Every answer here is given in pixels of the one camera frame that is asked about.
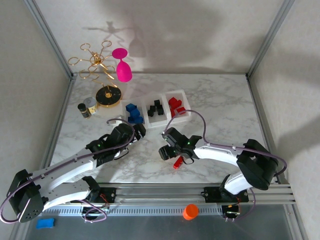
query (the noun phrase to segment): wire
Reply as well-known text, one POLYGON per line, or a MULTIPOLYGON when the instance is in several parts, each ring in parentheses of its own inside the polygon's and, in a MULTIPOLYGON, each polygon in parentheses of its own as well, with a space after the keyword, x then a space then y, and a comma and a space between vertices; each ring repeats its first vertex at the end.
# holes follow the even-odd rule
POLYGON ((195 160, 192 157, 190 157, 190 159, 192 160, 192 162, 190 162, 190 163, 186 163, 184 158, 182 159, 182 161, 184 162, 185 165, 193 164, 195 162, 195 160))
POLYGON ((253 210, 255 209, 255 207, 256 207, 256 195, 255 195, 254 191, 252 190, 252 188, 249 188, 249 190, 251 191, 252 196, 253 196, 253 206, 250 208, 250 210, 249 210, 245 215, 238 216, 238 217, 235 219, 235 221, 239 221, 239 220, 241 220, 241 219, 246 218, 249 214, 252 213, 252 211, 253 211, 253 210))
MULTIPOLYGON (((106 121, 106 123, 108 124, 110 121, 115 121, 115 120, 122 121, 122 122, 128 124, 128 125, 131 127, 133 134, 132 134, 132 136, 130 137, 130 139, 129 139, 126 143, 123 143, 123 144, 121 144, 121 145, 119 145, 119 146, 113 146, 113 147, 109 147, 109 148, 107 148, 107 149, 103 149, 103 150, 100 150, 100 151, 96 151, 96 152, 84 154, 84 155, 82 155, 82 156, 78 156, 78 157, 77 157, 77 160, 80 160, 80 159, 83 159, 83 158, 86 158, 86 157, 90 157, 90 156, 93 156, 93 155, 96 155, 96 154, 104 153, 104 152, 106 152, 106 151, 110 151, 110 150, 114 150, 114 149, 119 149, 119 148, 125 147, 125 146, 127 146, 129 143, 131 143, 131 141, 132 141, 132 140, 134 139, 134 137, 135 137, 135 132, 136 132, 135 129, 134 129, 134 127, 133 127, 129 122, 127 122, 126 120, 123 120, 123 119, 121 119, 121 118, 111 118, 111 119, 109 119, 108 121, 106 121)), ((5 224, 14 224, 14 223, 19 222, 19 215, 20 215, 20 214, 18 214, 18 216, 17 216, 18 218, 15 219, 15 220, 7 220, 7 219, 5 219, 5 217, 4 217, 4 215, 3 215, 3 211, 4 211, 4 208, 5 208, 5 205, 8 203, 9 199, 11 199, 11 198, 16 194, 16 192, 18 192, 20 189, 24 188, 25 186, 29 185, 30 183, 33 183, 34 181, 42 178, 43 176, 47 176, 47 175, 49 175, 50 173, 52 173, 52 172, 54 172, 54 171, 56 171, 56 170, 58 170, 58 169, 61 169, 61 168, 63 168, 64 166, 66 166, 66 165, 68 165, 68 164, 70 164, 70 163, 73 163, 75 160, 76 160, 76 159, 73 158, 73 159, 71 159, 71 160, 69 160, 69 161, 66 161, 66 162, 63 163, 63 164, 61 164, 61 165, 59 165, 59 166, 56 166, 56 167, 52 168, 52 169, 49 170, 49 171, 46 171, 46 172, 43 173, 42 175, 36 176, 36 177, 34 177, 34 178, 26 181, 25 183, 23 183, 23 184, 21 184, 19 187, 17 187, 13 192, 9 192, 8 195, 7 195, 7 197, 5 198, 5 200, 3 201, 3 203, 2 203, 1 206, 0 206, 0 220, 1 220, 2 222, 4 222, 5 224)))
POLYGON ((78 200, 78 201, 80 201, 80 202, 82 202, 82 203, 84 203, 84 204, 88 204, 88 205, 90 205, 92 208, 90 209, 90 210, 88 210, 86 213, 85 213, 85 215, 84 215, 84 221, 85 222, 89 222, 89 223, 96 223, 96 222, 102 222, 102 221, 104 221, 104 220, 106 220, 107 219, 107 214, 106 214, 106 212, 104 211, 104 210, 102 210, 102 209, 100 209, 99 207, 96 207, 95 205, 93 205, 93 204, 91 204, 90 202, 88 202, 87 200, 78 200), (102 219, 97 219, 97 220, 88 220, 87 219, 87 216, 88 216, 88 214, 90 213, 90 212, 92 212, 93 210, 98 210, 100 213, 102 213, 103 214, 103 218, 102 219))
POLYGON ((100 194, 100 197, 103 199, 103 201, 105 202, 105 205, 106 206, 108 204, 108 206, 110 207, 110 203, 107 201, 107 198, 106 198, 106 195, 104 195, 103 193, 100 194))
POLYGON ((266 157, 269 157, 269 158, 273 158, 273 159, 277 159, 279 161, 281 161, 283 163, 283 168, 279 171, 279 172, 276 172, 274 174, 274 177, 282 174, 288 167, 287 165, 287 162, 279 157, 279 156, 276 156, 276 155, 273 155, 271 153, 268 153, 268 152, 264 152, 264 151, 259 151, 259 150, 254 150, 254 149, 250 149, 250 148, 245 148, 245 147, 240 147, 240 146, 230 146, 230 145, 223 145, 223 144, 216 144, 216 143, 211 143, 209 141, 207 141, 206 139, 206 130, 207 130, 207 124, 206 124, 206 120, 204 119, 204 117, 197 111, 195 110, 191 110, 191 109, 186 109, 184 111, 181 111, 181 112, 177 112, 177 114, 175 116, 173 116, 170 121, 168 122, 168 124, 166 125, 165 129, 164 129, 164 133, 167 131, 169 125, 171 124, 171 122, 180 114, 183 114, 185 112, 191 112, 191 113, 195 113, 197 114, 203 121, 203 134, 202 134, 202 138, 203 138, 203 141, 206 143, 206 144, 209 144, 210 146, 212 147, 218 147, 218 148, 224 148, 224 149, 228 149, 228 150, 242 150, 242 151, 247 151, 247 152, 251 152, 251 153, 255 153, 255 154, 259 154, 259 155, 264 155, 266 157))
MULTIPOLYGON (((252 190, 252 188, 249 188, 249 190, 251 191, 252 196, 253 196, 253 206, 250 208, 250 210, 249 210, 246 214, 244 214, 244 215, 242 215, 242 216, 237 216, 236 218, 233 218, 233 219, 227 218, 226 216, 222 216, 222 217, 225 219, 226 222, 227 222, 227 221, 235 222, 235 221, 239 221, 239 220, 241 220, 241 219, 244 219, 244 218, 246 218, 249 214, 251 214, 252 211, 255 209, 255 207, 256 207, 256 195, 255 195, 254 191, 252 190)), ((242 211, 241 211, 241 207, 240 207, 240 202, 239 202, 239 200, 238 200, 237 205, 238 205, 238 207, 239 207, 239 213, 241 213, 242 211)))

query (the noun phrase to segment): blue sponge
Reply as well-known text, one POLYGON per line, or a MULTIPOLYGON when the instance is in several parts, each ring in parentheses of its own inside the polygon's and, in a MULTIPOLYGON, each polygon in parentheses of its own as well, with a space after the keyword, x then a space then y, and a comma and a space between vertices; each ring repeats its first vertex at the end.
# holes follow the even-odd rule
POLYGON ((142 116, 138 116, 137 118, 134 119, 135 124, 143 124, 144 123, 144 118, 142 116))
POLYGON ((132 103, 130 103, 130 104, 128 104, 127 106, 125 106, 125 109, 126 109, 127 112, 129 112, 129 113, 131 113, 131 111, 134 110, 134 109, 136 109, 136 108, 137 108, 137 106, 134 105, 134 104, 132 104, 132 103))
POLYGON ((47 218, 47 219, 39 219, 36 223, 36 229, 51 229, 54 227, 55 219, 47 218))
POLYGON ((140 116, 140 112, 139 112, 139 110, 137 108, 130 112, 130 117, 132 117, 134 119, 139 117, 139 116, 140 116))

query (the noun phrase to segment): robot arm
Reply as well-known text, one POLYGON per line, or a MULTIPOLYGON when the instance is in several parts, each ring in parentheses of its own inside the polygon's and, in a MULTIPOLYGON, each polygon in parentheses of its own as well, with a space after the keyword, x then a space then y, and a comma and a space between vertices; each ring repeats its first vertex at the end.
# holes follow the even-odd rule
MULTIPOLYGON (((275 158, 254 154, 245 150, 234 150, 232 148, 216 147, 205 143, 201 136, 187 138, 174 127, 169 128, 162 134, 168 145, 159 149, 163 160, 177 156, 187 159, 212 159, 232 164, 240 168, 240 171, 233 175, 227 175, 220 186, 221 201, 226 197, 234 197, 242 191, 255 187, 260 190, 267 190, 271 180, 276 173, 278 161, 275 158)), ((268 151, 257 141, 249 139, 244 144, 245 148, 268 151)))
POLYGON ((142 124, 136 124, 133 128, 135 132, 131 142, 128 141, 133 134, 132 127, 121 123, 112 130, 111 134, 105 134, 90 142, 75 155, 55 165, 32 173, 28 173, 25 169, 18 172, 11 183, 7 196, 21 184, 34 179, 9 199, 19 222, 28 222, 42 211, 62 203, 86 198, 89 198, 89 201, 94 201, 99 196, 100 187, 91 176, 85 176, 77 182, 65 182, 81 173, 126 155, 129 152, 127 146, 140 140, 146 134, 146 129, 142 124), (116 148, 116 146, 123 144, 123 147, 116 148))

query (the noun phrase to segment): red cube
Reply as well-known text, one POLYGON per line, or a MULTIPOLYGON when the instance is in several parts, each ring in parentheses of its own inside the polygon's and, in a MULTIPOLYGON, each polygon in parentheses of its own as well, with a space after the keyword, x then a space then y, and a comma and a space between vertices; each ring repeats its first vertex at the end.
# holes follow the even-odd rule
POLYGON ((171 117, 173 118, 173 117, 176 115, 175 110, 173 110, 172 108, 170 108, 170 112, 171 112, 171 117))
POLYGON ((182 101, 176 101, 175 103, 171 104, 172 109, 176 109, 177 107, 180 107, 182 105, 182 101))
POLYGON ((185 109, 184 107, 180 107, 180 108, 178 108, 176 111, 177 111, 180 115, 186 113, 186 109, 185 109))
POLYGON ((170 100, 168 101, 169 105, 171 106, 172 104, 174 104, 177 101, 177 99, 175 97, 170 98, 170 100))

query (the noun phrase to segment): orange cup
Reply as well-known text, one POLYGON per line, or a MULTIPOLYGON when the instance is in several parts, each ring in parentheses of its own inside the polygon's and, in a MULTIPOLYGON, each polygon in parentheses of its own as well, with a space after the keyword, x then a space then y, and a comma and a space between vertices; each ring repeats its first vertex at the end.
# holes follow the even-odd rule
POLYGON ((189 204, 183 211, 183 217, 186 220, 192 220, 199 214, 199 209, 194 204, 189 204))

